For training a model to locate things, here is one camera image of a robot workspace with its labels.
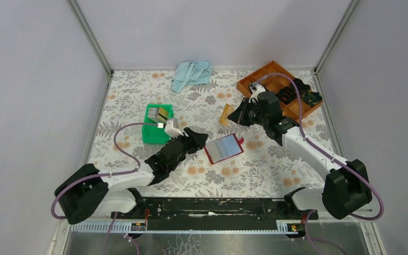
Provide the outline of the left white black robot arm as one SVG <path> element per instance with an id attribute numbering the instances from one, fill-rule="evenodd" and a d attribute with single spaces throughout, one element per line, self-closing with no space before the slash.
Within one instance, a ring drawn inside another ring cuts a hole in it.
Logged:
<path id="1" fill-rule="evenodd" d="M 170 176 L 188 154 L 204 148 L 209 137 L 185 127 L 180 130 L 156 124 L 170 136 L 167 143 L 145 161 L 138 159 L 134 169 L 123 171 L 98 170 L 85 164 L 64 181 L 54 192 L 51 214 L 69 224 L 81 223 L 96 214 L 126 213 L 138 218 L 143 213 L 142 198 L 131 191 L 138 186 L 158 184 Z"/>

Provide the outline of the dark rolled sock top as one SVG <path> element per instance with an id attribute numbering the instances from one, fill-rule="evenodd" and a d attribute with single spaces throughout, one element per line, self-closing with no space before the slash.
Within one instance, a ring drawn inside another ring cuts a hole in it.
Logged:
<path id="1" fill-rule="evenodd" d="M 294 84 L 296 85 L 296 88 L 299 92 L 300 95 L 303 93 L 309 91 L 311 89 L 310 85 L 305 84 L 301 79 L 295 78 L 293 79 Z"/>

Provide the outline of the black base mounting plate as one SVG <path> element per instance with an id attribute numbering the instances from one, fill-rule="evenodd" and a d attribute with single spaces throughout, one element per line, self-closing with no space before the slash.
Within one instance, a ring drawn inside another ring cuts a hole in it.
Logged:
<path id="1" fill-rule="evenodd" d="M 140 220 L 149 231 L 277 231 L 278 223 L 301 227 L 307 216 L 290 199 L 271 198 L 144 198 L 130 212 L 111 213 L 117 219 Z"/>

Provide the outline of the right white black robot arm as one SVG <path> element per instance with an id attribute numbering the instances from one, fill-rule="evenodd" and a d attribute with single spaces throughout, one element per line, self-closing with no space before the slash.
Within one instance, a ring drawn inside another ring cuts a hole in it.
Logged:
<path id="1" fill-rule="evenodd" d="M 324 180 L 323 188 L 299 188 L 285 196 L 288 201 L 283 211 L 288 218 L 296 219 L 304 211 L 314 209 L 343 219 L 371 202 L 364 163 L 349 161 L 320 147 L 298 122 L 283 115 L 273 92 L 261 92 L 256 99 L 244 98 L 227 118 L 243 126 L 262 126 L 270 139 L 303 159 Z"/>

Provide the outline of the red leather card holder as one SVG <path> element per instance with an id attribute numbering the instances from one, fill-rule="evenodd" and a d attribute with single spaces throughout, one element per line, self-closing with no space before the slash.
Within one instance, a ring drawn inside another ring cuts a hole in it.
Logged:
<path id="1" fill-rule="evenodd" d="M 211 165 L 227 160 L 244 152 L 243 137 L 237 137 L 234 133 L 225 137 L 207 142 L 204 146 L 205 153 Z"/>

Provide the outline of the dark rolled sock right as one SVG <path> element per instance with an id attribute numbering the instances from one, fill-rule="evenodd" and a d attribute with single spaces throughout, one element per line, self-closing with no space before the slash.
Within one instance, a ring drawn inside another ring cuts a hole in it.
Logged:
<path id="1" fill-rule="evenodd" d="M 306 91 L 301 95 L 302 101 L 309 107 L 315 107 L 323 101 L 323 97 L 320 93 L 314 91 Z"/>

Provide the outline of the dark rolled sock middle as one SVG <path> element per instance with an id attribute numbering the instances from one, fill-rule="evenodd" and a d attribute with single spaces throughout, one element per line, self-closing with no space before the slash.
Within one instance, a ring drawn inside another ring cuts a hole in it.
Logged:
<path id="1" fill-rule="evenodd" d="M 280 89 L 276 96 L 285 105 L 291 103 L 294 99 L 297 98 L 295 90 L 290 87 L 284 87 Z"/>

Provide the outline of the light blue cloth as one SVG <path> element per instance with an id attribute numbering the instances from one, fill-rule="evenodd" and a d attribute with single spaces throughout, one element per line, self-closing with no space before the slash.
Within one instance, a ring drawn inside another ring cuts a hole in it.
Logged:
<path id="1" fill-rule="evenodd" d="M 183 62 L 176 68 L 171 90 L 180 93 L 186 86 L 209 84 L 211 73 L 210 62 Z"/>

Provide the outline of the dark rolled sock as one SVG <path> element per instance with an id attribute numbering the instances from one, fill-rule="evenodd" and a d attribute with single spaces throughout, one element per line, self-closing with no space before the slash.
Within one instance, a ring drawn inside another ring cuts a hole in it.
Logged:
<path id="1" fill-rule="evenodd" d="M 314 91 L 306 91 L 301 95 L 302 101 L 309 107 L 315 107 L 323 101 L 323 97 L 320 93 Z"/>
<path id="2" fill-rule="evenodd" d="M 296 85 L 296 88 L 299 92 L 300 95 L 303 93 L 309 91 L 311 89 L 310 85 L 305 84 L 301 79 L 295 78 L 293 79 L 294 84 Z"/>
<path id="3" fill-rule="evenodd" d="M 297 98 L 295 90 L 290 87 L 284 87 L 280 89 L 276 96 L 285 105 L 291 103 L 294 99 Z"/>

